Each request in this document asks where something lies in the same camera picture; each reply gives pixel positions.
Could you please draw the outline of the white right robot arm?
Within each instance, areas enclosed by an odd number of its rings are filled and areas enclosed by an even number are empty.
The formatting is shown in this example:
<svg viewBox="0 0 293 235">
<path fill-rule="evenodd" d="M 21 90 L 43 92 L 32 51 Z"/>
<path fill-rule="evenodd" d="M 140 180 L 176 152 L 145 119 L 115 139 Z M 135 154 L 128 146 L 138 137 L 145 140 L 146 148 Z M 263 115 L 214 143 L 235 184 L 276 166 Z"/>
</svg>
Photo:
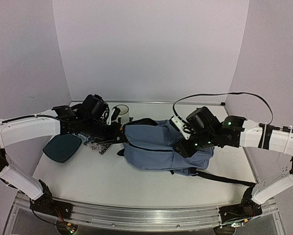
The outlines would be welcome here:
<svg viewBox="0 0 293 235">
<path fill-rule="evenodd" d="M 174 114 L 171 122 L 183 136 L 174 145 L 174 150 L 184 159 L 188 160 L 196 151 L 206 147 L 230 146 L 242 148 L 256 172 L 264 171 L 259 164 L 264 162 L 265 157 L 273 164 L 271 179 L 261 179 L 258 183 L 192 170 L 195 176 L 247 187 L 240 203 L 219 208 L 223 225 L 260 216 L 266 201 L 293 187 L 292 126 L 259 123 L 239 116 L 227 116 L 220 122 L 207 107 L 194 110 L 186 119 Z"/>
</svg>

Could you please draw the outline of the blue grey backpack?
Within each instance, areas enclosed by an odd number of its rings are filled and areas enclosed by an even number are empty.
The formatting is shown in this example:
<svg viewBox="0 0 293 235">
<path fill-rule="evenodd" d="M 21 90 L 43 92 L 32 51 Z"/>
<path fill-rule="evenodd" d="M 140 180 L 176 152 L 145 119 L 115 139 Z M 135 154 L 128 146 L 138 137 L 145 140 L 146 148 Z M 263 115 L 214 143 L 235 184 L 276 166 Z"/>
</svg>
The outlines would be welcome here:
<svg viewBox="0 0 293 235">
<path fill-rule="evenodd" d="M 126 142 L 117 153 L 132 166 L 147 171 L 169 171 L 171 174 L 199 176 L 204 179 L 255 186 L 253 182 L 220 177 L 204 172 L 214 155 L 214 149 L 200 149 L 189 158 L 183 158 L 173 149 L 173 145 L 182 138 L 169 120 L 142 118 L 127 123 L 123 127 Z"/>
</svg>

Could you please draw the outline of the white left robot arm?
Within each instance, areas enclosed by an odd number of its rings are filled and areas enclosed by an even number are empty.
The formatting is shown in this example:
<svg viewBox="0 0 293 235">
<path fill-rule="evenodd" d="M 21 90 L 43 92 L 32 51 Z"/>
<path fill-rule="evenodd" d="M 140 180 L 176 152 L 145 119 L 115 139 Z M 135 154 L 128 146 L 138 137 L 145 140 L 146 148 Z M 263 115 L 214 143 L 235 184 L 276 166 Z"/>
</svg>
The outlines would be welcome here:
<svg viewBox="0 0 293 235">
<path fill-rule="evenodd" d="M 47 183 L 33 177 L 33 170 L 42 156 L 56 163 L 69 160 L 82 144 L 79 134 L 101 144 L 119 143 L 119 114 L 101 96 L 90 94 L 73 106 L 0 119 L 0 180 L 24 193 L 33 212 L 69 218 L 71 204 L 54 199 Z"/>
</svg>

